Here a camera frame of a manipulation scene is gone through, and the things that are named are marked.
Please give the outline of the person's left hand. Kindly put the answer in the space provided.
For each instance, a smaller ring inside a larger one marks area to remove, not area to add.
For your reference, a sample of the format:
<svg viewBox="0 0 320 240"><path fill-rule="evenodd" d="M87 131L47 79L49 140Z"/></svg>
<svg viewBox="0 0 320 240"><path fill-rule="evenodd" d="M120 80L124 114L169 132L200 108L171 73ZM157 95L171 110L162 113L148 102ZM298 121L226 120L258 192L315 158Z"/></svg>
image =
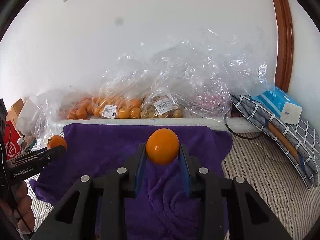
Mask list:
<svg viewBox="0 0 320 240"><path fill-rule="evenodd" d="M19 184L14 197L17 202L17 209L11 209L4 199L1 199L1 208L16 229L24 235L29 234L34 230L35 216L31 209L32 200L28 196L28 187L25 181Z"/></svg>

